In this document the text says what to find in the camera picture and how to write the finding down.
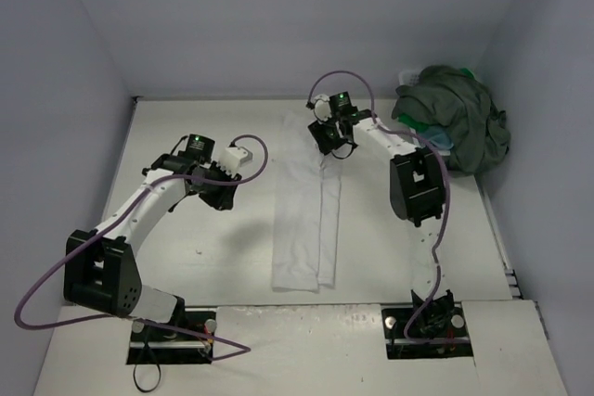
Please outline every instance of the white towel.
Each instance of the white towel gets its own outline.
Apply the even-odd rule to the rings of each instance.
[[[272,288],[333,287],[342,165],[323,157],[307,125],[283,119],[272,255]]]

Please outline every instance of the dark green cloth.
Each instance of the dark green cloth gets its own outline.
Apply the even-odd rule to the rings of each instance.
[[[449,168],[467,174],[485,172],[508,153],[510,132],[505,111],[498,111],[488,89],[460,70],[427,67],[419,83],[401,85],[392,117],[402,113],[429,125],[441,125],[454,143]]]

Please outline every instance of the wall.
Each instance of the wall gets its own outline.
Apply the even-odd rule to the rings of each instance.
[[[0,0],[0,393],[32,394],[51,332],[18,299],[100,217],[130,118],[123,81],[79,0]],[[61,277],[26,310],[54,321]]]
[[[593,23],[593,0],[515,0],[479,66],[512,133],[487,190],[573,396],[594,389]]]
[[[478,62],[511,0],[83,1],[136,94],[303,95],[348,68],[393,95],[403,68]]]

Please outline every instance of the white table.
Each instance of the white table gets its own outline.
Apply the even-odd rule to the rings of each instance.
[[[386,122],[391,105],[379,101]],[[219,306],[217,334],[252,347],[250,354],[213,365],[164,366],[154,394],[565,396],[534,304],[511,299],[473,178],[452,180],[441,249],[447,280],[462,300],[473,358],[387,360],[375,303],[409,302],[409,223],[390,208],[387,160],[364,150],[344,162],[335,289],[272,291],[275,157],[280,117],[288,109],[308,113],[303,101],[287,100],[141,101],[137,107],[106,214],[137,188],[141,169],[182,134],[205,134],[224,147],[237,134],[256,133],[272,157],[262,178],[238,188],[233,211],[186,199],[140,250],[143,282],[183,296],[188,305]],[[255,170],[262,155],[251,148]],[[314,306],[297,306],[304,303]],[[60,319],[89,313],[65,307]],[[132,366],[125,365],[129,335],[130,322],[117,319],[57,329],[35,395],[139,394]],[[214,352],[226,347],[215,344]],[[155,370],[149,366],[139,375],[148,387]]]
[[[356,101],[368,108],[368,101]],[[379,100],[385,122],[393,101]],[[211,137],[225,147],[238,134],[260,135],[271,162],[256,181],[241,185],[235,208],[219,212],[197,198],[182,201],[155,227],[137,258],[147,285],[188,305],[397,303],[410,301],[411,247],[406,225],[389,202],[388,160],[363,149],[343,164],[338,260],[334,289],[273,292],[270,287],[275,158],[281,117],[292,110],[311,118],[303,100],[140,101],[106,214],[142,182],[141,170],[183,134]],[[257,144],[253,171],[262,160]],[[457,300],[511,298],[503,265],[474,178],[452,180],[452,211],[440,257]]]

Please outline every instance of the black strap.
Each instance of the black strap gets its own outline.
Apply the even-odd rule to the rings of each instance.
[[[142,347],[142,350],[140,351],[140,354],[138,354],[138,357],[136,358],[136,363],[134,365],[134,371],[132,372],[132,379],[134,380],[134,385],[136,385],[136,389],[138,391],[140,391],[141,393],[151,393],[152,391],[156,390],[157,387],[159,387],[159,384],[161,384],[161,366],[159,365],[159,361],[157,360],[157,356],[155,355],[155,351],[153,351],[151,349],[151,347],[149,346],[149,332],[150,332],[150,327],[149,326],[145,326],[145,329],[147,330],[147,332],[145,333],[145,338],[144,338],[144,346]],[[140,362],[142,361],[142,358],[144,357],[145,353],[148,354],[148,357],[150,358],[150,360],[153,362],[153,364],[157,367],[157,370],[159,371],[159,379],[157,380],[157,383],[155,384],[155,386],[152,389],[143,389],[138,385],[138,381],[136,380],[136,368],[138,367],[138,365],[140,364]]]

